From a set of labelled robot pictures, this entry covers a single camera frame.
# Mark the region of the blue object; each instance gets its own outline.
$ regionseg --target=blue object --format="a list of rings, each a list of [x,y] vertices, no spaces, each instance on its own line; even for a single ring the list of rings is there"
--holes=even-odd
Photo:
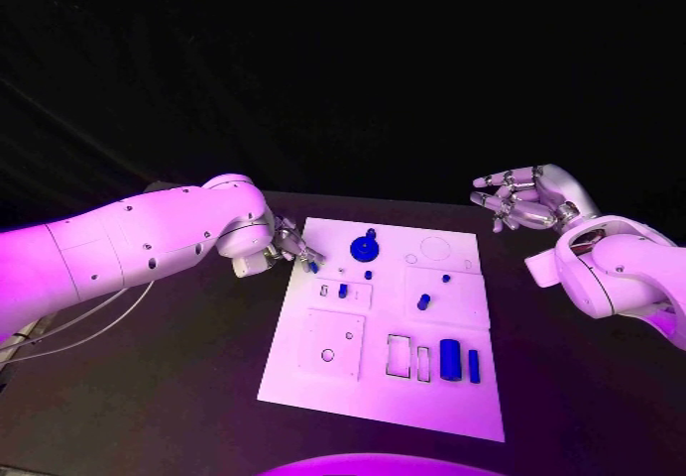
[[[423,297],[420,298],[420,302],[418,302],[420,310],[427,310],[427,307],[430,307],[430,301],[431,301],[431,296],[430,295],[423,295]]]
[[[351,244],[351,254],[362,263],[369,263],[379,256],[379,243],[377,242],[377,231],[368,230],[368,234],[353,240]]]
[[[482,377],[479,375],[479,353],[476,350],[469,351],[469,381],[473,384],[482,382]]]
[[[460,343],[453,339],[440,342],[440,377],[451,382],[462,380]]]

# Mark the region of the black curtain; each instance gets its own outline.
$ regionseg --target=black curtain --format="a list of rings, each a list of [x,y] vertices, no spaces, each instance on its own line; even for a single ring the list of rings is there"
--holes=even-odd
[[[685,240],[683,35],[645,7],[590,25],[142,3],[2,7],[2,226],[227,172],[467,204],[473,178],[554,163],[606,213]]]

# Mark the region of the dark table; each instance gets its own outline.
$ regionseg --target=dark table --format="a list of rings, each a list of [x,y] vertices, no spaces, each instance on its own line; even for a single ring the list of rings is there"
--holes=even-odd
[[[258,402],[291,265],[240,280],[212,253],[155,284],[104,336],[16,366],[0,463],[61,476],[244,475],[392,452],[506,474],[686,473],[686,352],[637,319],[596,321],[561,287],[536,287],[524,259],[555,244],[552,232],[493,235],[476,206],[266,196],[300,225],[313,216],[479,235],[506,443]],[[31,351],[90,335],[142,291]]]

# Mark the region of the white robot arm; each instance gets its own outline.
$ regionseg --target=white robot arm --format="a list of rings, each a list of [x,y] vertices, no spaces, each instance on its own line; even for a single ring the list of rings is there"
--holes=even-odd
[[[44,315],[193,267],[215,247],[240,277],[280,258],[297,258],[306,271],[325,261],[240,175],[2,233],[0,342]]]
[[[594,318],[614,314],[649,322],[686,350],[686,250],[645,224],[601,216],[574,177],[554,165],[479,178],[472,201],[496,212],[493,231],[526,226],[561,234],[554,249],[525,260],[536,284],[561,283],[580,310]]]

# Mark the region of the cable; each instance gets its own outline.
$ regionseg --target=cable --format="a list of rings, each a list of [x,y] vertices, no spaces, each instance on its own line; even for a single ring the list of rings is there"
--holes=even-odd
[[[55,335],[58,332],[65,330],[68,327],[75,325],[81,320],[84,320],[94,312],[100,311],[126,292],[129,291],[129,288],[124,288],[108,300],[101,302],[88,312],[85,312],[77,319],[71,320],[67,324],[62,324],[59,327],[57,327],[51,332],[46,332],[44,335],[39,335],[34,339],[26,338],[22,342],[18,342],[16,344],[8,345],[6,347],[0,348],[0,352],[5,352],[6,350],[15,349],[16,347],[23,347],[25,345],[34,344],[39,340],[44,340],[46,337],[51,337],[51,335]]]
[[[21,362],[22,360],[29,360],[29,359],[34,359],[36,357],[44,357],[45,355],[51,355],[51,354],[55,354],[58,352],[62,352],[64,350],[68,350],[68,349],[72,349],[75,348],[78,345],[83,345],[84,343],[87,343],[90,340],[95,339],[103,333],[106,333],[108,330],[111,330],[111,328],[117,325],[117,323],[129,316],[129,313],[136,309],[136,307],[139,306],[139,303],[143,301],[143,298],[146,297],[147,295],[147,292],[150,291],[150,288],[153,287],[153,283],[155,281],[150,282],[150,284],[147,285],[147,288],[146,288],[146,291],[143,292],[143,294],[140,295],[139,299],[136,300],[136,303],[132,305],[132,307],[126,310],[126,313],[114,320],[114,322],[107,326],[104,327],[94,335],[91,335],[90,337],[87,337],[85,339],[83,339],[80,342],[75,342],[74,344],[65,346],[65,347],[61,347],[59,349],[55,349],[55,350],[49,350],[48,352],[42,352],[41,354],[36,354],[36,355],[29,355],[26,357],[21,357],[19,359],[10,359],[10,360],[6,360],[3,362],[0,362],[0,365],[5,365],[5,364],[12,364],[15,362]]]

